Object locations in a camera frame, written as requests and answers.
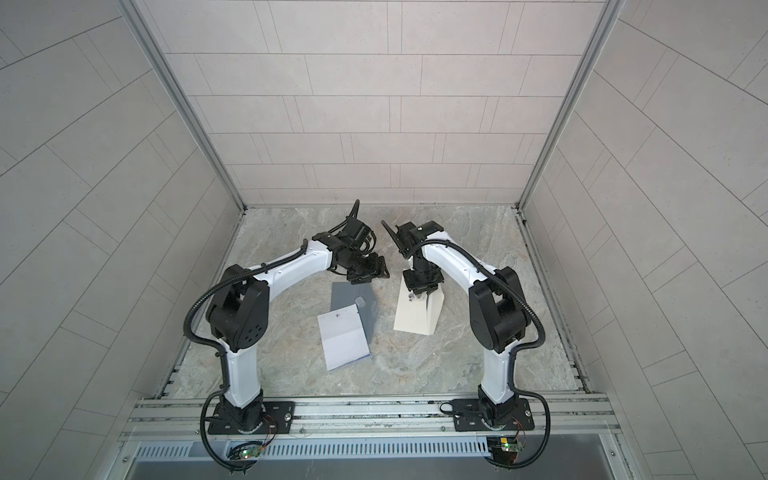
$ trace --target black cable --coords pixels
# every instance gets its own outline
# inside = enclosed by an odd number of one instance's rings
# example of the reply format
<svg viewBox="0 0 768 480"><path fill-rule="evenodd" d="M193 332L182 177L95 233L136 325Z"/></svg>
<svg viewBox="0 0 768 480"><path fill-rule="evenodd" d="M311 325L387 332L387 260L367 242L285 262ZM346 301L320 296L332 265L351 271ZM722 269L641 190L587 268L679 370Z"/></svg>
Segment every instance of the black cable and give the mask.
<svg viewBox="0 0 768 480"><path fill-rule="evenodd" d="M200 310L200 308L208 301L208 299L211 298L217 291L223 289L224 287L233 285L237 282L242 282L248 278L253 277L254 275L259 275L260 273L267 272L273 268L277 268L279 266L285 265L286 263L293 262L295 259L301 257L303 254L306 253L307 245L308 245L308 242L305 239L302 243L302 246L299 248L299 251L297 251L293 255L290 255L280 260L275 260L274 262L268 265L261 266L255 270L247 270L245 272L238 273L235 276L231 276L230 278L220 281L219 283L217 283L216 285L208 289L205 293L203 293L203 295L199 299L197 299L197 301L192 305L192 308L190 308L190 311L187 312L187 316L184 317L184 327L183 327L184 336L186 336L191 342L199 343L200 345L212 346L217 350L216 355L219 356L221 359L221 390L217 390L216 392L211 393L203 403L203 411L200 413L200 440L203 442L203 447L205 448L205 451L214 460L214 462L223 466L230 472L245 472L247 469L254 466L256 462L250 462L245 465L235 465L221 458L210 447L210 443L208 442L208 437L205 432L205 422L207 422L210 419L206 417L206 413L208 411L208 406L210 405L210 401L213 400L214 397L216 396L223 396L224 393L226 393L227 390L230 388L230 372L229 372L229 369L227 368L227 349L224 348L223 345L221 345L220 343L214 340L206 339L196 335L195 332L192 331L192 320L194 319L194 316L197 315L197 311Z"/></svg>
<svg viewBox="0 0 768 480"><path fill-rule="evenodd" d="M542 345L544 345L544 341L547 339L546 333L544 331L544 326L541 324L541 320L536 315L536 312L533 311L533 309L525 302L525 300L520 297L504 280L498 278L493 273L489 272L480 262L475 259L471 253L469 253L467 250L464 250L459 245L456 245L451 240L443 240L443 239L427 239L423 240L416 245L414 245L410 250L408 250L405 253L405 258L408 259L413 256L416 251L418 251L420 248L422 248L425 245L443 245L444 247L450 247L453 250L456 250L461 255L464 256L469 262L478 270L478 272L482 273L486 277L488 277L489 280L491 280L502 292L507 293L508 295L512 296L515 300L520 303L522 309L528 314L528 316L531 318L531 321L533 322L534 326L536 327L536 333L538 334L538 337L533 342L526 342L526 343L519 343L518 345L515 345L512 347L512 350L509 351L509 361L510 369L514 371L515 367L515 359L517 358L518 352L521 350L527 350L527 349L535 349ZM491 463L492 465L495 465L497 467L507 468L512 470L513 468L523 468L527 467L531 463L533 463L539 456L541 456L542 452L544 451L544 448L547 446L547 442L549 441L549 432L551 430L551 417L549 412L549 405L547 404L547 400L541 395L539 395L536 392L529 392L528 390L522 390L515 386L514 379L511 379L511 382L509 383L509 388L512 390L512 392L517 393L518 395L522 396L530 396L535 399L537 399L541 404L544 406L544 418L545 418L545 426L544 426L544 438L541 440L541 445L538 447L538 450L531 455L530 458L525 459L522 462L519 463L512 463L512 464L504 464L499 463L494 460L491 460L489 458L486 458L486 460Z"/></svg>

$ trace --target gray marble surface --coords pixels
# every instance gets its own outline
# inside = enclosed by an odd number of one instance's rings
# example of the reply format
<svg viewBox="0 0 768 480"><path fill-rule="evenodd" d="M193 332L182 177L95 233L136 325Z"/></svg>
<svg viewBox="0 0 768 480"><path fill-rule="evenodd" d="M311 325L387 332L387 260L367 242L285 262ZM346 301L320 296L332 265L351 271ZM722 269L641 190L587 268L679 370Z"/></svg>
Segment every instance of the gray marble surface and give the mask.
<svg viewBox="0 0 768 480"><path fill-rule="evenodd" d="M259 208L248 210L227 265L252 266L297 248L303 238L343 220L348 207ZM405 259L384 231L409 220L435 220L454 241L493 266L511 266L520 276L526 300L540 316L547 341L520 353L516 382L524 389L572 390L579 387L531 265L514 211L510 207L361 205L358 218L372 227L376 252L386 258L391 277L373 280L379 312L370 343L371 356L326 371L317 315L327 312L331 284L343 278L318 273L283 292L270 304L270 323L259 341L259 378L266 396L387 395L399 393L476 392L482 380L482 347L469 328L467 296L445 279L445 304L435 333L422 336L392 329ZM198 333L210 337L200 322ZM526 340L535 329L527 329ZM192 344L171 395L201 398L220 382L219 361L210 347Z"/></svg>

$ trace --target black mounting plate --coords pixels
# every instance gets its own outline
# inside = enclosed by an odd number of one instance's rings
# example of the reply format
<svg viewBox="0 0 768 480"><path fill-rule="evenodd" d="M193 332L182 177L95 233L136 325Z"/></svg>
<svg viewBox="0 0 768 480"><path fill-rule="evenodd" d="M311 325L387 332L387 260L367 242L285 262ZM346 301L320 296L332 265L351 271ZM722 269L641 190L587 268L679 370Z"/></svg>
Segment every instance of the black mounting plate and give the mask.
<svg viewBox="0 0 768 480"><path fill-rule="evenodd" d="M211 420L208 425L208 435L243 435L242 432L238 432L226 421L216 419L216 417L218 417L219 405L216 405L216 408L214 409L214 420ZM277 433L288 433L290 431L291 422L293 422L293 410L296 407L296 403L264 402L263 406L265 415L269 415L275 419L275 422L277 422ZM274 427L272 427L272 430L270 431L270 425L274 425L274 422L261 422L256 430L248 435L266 435L268 433L274 433Z"/></svg>
<svg viewBox="0 0 768 480"><path fill-rule="evenodd" d="M478 407L478 399L453 399L450 401L453 414L453 425L457 432L494 432L495 429L490 429L485 426L480 416L480 408ZM533 430L534 423L533 417L528 416L525 413L530 412L531 407L528 404L528 400L518 398L518 405L512 412L512 416L520 422L523 430ZM508 423L504 430L517 430L518 426L514 422Z"/></svg>

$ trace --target side wall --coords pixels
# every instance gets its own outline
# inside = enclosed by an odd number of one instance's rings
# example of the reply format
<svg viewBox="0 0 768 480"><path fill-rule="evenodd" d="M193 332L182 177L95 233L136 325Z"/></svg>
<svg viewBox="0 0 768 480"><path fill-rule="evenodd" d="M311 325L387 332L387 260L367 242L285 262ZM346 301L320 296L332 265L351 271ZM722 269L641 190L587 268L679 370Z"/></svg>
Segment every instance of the side wall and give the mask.
<svg viewBox="0 0 768 480"><path fill-rule="evenodd" d="M768 4L629 0L525 216L650 478L768 473Z"/></svg>
<svg viewBox="0 0 768 480"><path fill-rule="evenodd" d="M238 215L112 1L0 2L0 477L98 470Z"/></svg>
<svg viewBox="0 0 768 480"><path fill-rule="evenodd" d="M509 204L600 2L137 0L247 204Z"/></svg>

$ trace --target marble floor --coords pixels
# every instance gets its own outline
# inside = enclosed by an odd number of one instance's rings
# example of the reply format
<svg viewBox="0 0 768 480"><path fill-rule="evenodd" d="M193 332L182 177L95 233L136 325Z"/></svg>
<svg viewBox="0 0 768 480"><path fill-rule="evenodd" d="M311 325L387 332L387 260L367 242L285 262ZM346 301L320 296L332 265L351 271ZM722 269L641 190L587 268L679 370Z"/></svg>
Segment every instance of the marble floor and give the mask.
<svg viewBox="0 0 768 480"><path fill-rule="evenodd" d="M343 220L349 207L256 208L237 234L226 265L252 266L294 250ZM476 392L482 380L482 347L469 328L467 296L448 277L445 303L435 333L422 336L395 331L398 291L405 259L384 231L409 220L435 220L454 241L496 267L511 266L520 276L526 300L541 318L547 341L520 353L516 382L524 389L573 390L574 379L557 330L531 265L515 213L502 206L360 206L358 218L374 229L376 252L386 258L391 277L373 280L379 304L371 356L326 371L317 315L327 312L331 284L342 280L318 273L283 292L270 304L270 323L259 341L259 379L265 396L387 395L399 393ZM198 334L210 337L201 321ZM526 339L536 336L533 326ZM210 347L192 344L175 382L172 398L203 398L220 382L220 364Z"/></svg>

